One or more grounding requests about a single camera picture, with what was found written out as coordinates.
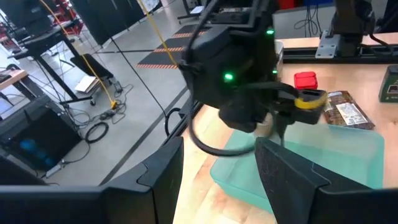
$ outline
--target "yellow tape measure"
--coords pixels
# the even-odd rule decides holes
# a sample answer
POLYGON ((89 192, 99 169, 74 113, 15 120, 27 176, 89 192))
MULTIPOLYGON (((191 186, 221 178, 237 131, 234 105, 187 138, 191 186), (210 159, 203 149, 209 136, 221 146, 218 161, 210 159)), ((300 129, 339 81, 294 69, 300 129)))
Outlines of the yellow tape measure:
POLYGON ((294 105, 303 110, 317 109, 326 103, 328 93, 323 94, 319 99, 313 101, 304 101, 303 98, 294 99, 294 105))

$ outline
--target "orange striped floor tape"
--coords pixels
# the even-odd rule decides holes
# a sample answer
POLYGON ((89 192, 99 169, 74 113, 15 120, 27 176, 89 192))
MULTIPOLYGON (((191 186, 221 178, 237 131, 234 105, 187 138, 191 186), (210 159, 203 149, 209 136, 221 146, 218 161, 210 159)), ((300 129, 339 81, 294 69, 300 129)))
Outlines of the orange striped floor tape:
MULTIPOLYGON (((179 52, 183 51, 184 47, 171 47, 169 48, 169 51, 171 52, 179 52)), ((166 52, 166 49, 155 49, 154 52, 166 52)))
POLYGON ((168 68, 168 69, 178 69, 176 65, 146 65, 138 64, 137 68, 168 68))
MULTIPOLYGON (((206 31, 199 32, 199 35, 205 34, 206 31)), ((192 33, 174 34, 173 37, 190 37, 192 33)))

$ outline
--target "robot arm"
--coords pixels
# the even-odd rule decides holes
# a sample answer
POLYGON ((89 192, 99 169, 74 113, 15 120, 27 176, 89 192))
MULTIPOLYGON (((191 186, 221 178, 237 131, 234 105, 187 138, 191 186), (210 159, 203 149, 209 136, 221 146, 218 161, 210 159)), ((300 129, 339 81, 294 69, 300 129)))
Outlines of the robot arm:
MULTIPOLYGON (((280 137, 287 125, 296 121, 316 124, 326 94, 321 90, 296 90, 281 83, 275 74, 278 58, 272 15, 275 1, 254 1, 249 24, 213 25, 206 34, 197 33, 213 9, 222 6, 212 1, 195 29, 183 54, 180 69, 191 91, 192 101, 220 109, 220 118, 230 127, 252 133, 268 113, 280 137)), ((217 150, 203 144, 190 125, 197 146, 215 156, 238 156, 254 150, 217 150)))

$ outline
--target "red block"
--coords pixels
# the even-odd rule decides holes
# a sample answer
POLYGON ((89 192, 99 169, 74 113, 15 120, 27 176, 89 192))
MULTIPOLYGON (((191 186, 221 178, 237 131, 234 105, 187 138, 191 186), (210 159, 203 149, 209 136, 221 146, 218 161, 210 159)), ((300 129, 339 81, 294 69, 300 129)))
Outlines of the red block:
POLYGON ((300 72, 294 74, 294 86, 299 90, 316 90, 318 88, 317 74, 315 74, 315 72, 300 72))
POLYGON ((295 0, 278 0, 280 9, 292 9, 295 7, 295 0))

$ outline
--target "green electronic device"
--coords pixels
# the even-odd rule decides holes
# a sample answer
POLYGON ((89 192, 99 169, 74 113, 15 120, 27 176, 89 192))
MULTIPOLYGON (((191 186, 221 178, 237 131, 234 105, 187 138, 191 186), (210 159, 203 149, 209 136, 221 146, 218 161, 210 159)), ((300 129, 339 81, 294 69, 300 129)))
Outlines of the green electronic device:
POLYGON ((390 65, 380 87, 381 103, 398 103, 398 65, 390 65))

